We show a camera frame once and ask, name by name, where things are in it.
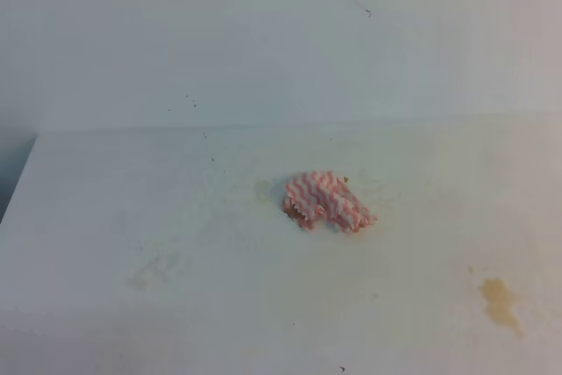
smudge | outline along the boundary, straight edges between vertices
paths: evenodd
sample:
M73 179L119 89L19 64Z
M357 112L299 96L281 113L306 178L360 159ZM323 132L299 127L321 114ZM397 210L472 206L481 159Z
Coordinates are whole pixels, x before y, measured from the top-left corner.
M266 204L271 202L271 183L267 180L260 180L254 184L254 195L256 196L256 201L260 204Z
M500 278L487 278L479 287L482 296L487 301L486 314L497 325L511 328L518 336L523 336L519 320L511 310L512 305L519 299L518 295L509 290Z
M150 285L150 281L155 279L162 283L168 283L170 270L177 267L181 256L177 251L171 252L166 256L164 270L160 269L159 256L151 259L145 266L137 270L131 278L126 281L126 285L138 292L144 292Z

white wall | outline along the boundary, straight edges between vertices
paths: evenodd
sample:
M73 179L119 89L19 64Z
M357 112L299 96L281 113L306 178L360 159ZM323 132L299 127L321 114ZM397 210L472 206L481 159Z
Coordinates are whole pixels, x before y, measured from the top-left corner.
M52 131L562 110L559 5L0 0L0 120Z

